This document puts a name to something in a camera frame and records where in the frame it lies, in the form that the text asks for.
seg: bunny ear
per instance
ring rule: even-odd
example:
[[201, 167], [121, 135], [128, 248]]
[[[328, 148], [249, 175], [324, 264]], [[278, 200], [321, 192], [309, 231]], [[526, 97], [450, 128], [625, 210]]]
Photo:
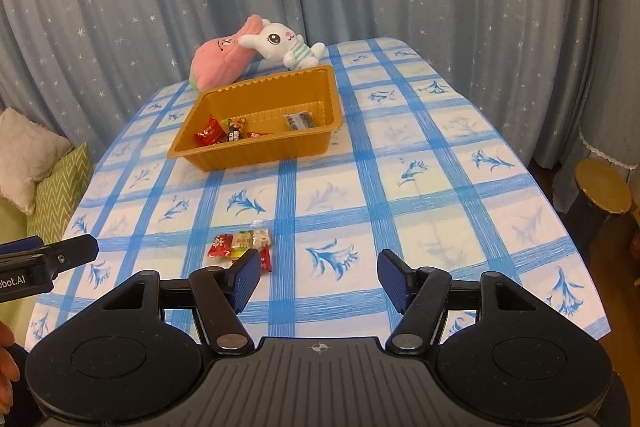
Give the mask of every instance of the bunny ear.
[[242, 35], [238, 37], [238, 44], [242, 48], [254, 50], [258, 41], [258, 35]]

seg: green chevron pillow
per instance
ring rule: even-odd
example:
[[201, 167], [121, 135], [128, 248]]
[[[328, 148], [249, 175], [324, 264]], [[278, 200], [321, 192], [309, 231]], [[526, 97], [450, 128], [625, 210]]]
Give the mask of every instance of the green chevron pillow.
[[45, 245], [62, 239], [92, 174], [86, 143], [60, 158], [36, 187], [36, 209], [27, 216], [27, 234], [38, 235]]

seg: orange plastic tray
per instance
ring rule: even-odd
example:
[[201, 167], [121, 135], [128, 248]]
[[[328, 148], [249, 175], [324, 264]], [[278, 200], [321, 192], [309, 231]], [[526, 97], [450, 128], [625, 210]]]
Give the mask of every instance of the orange plastic tray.
[[[286, 114], [309, 111], [316, 127], [289, 130]], [[194, 133], [209, 115], [226, 128], [227, 118], [247, 119], [245, 132], [273, 133], [199, 147]], [[201, 93], [169, 149], [169, 158], [185, 158], [203, 171], [321, 154], [332, 132], [342, 126], [334, 68], [320, 66], [248, 80]]]

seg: tablecloth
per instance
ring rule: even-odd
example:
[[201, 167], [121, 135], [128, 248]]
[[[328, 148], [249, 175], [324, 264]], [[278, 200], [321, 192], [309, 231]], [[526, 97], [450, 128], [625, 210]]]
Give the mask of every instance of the tablecloth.
[[[507, 274], [594, 338], [609, 331], [596, 290], [558, 216], [482, 114], [418, 54], [390, 38], [329, 46], [344, 126], [328, 151], [202, 172], [166, 158], [197, 97], [161, 89], [97, 166], [65, 237], [91, 233], [94, 263], [61, 274], [41, 295], [27, 348], [142, 269], [187, 277], [210, 263], [222, 232], [260, 219], [273, 234], [273, 272], [240, 315], [263, 335], [377, 335], [399, 315], [376, 276], [390, 248], [412, 267], [457, 279]], [[246, 78], [281, 71], [254, 62]], [[475, 313], [450, 313], [446, 335]], [[187, 311], [167, 321], [194, 335]]]

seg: plush toy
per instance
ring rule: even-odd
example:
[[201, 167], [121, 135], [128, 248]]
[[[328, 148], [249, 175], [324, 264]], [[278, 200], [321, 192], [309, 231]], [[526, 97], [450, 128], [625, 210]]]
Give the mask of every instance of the plush toy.
[[264, 27], [257, 35], [243, 35], [238, 38], [238, 44], [243, 48], [257, 50], [268, 60], [280, 60], [290, 70], [302, 70], [318, 65], [318, 60], [324, 54], [326, 46], [316, 42], [309, 47], [302, 35], [283, 24], [272, 23], [262, 19]]
[[191, 87], [203, 91], [235, 82], [255, 57], [255, 51], [239, 46], [238, 39], [255, 35], [262, 27], [262, 19], [251, 15], [237, 33], [201, 45], [191, 62]]

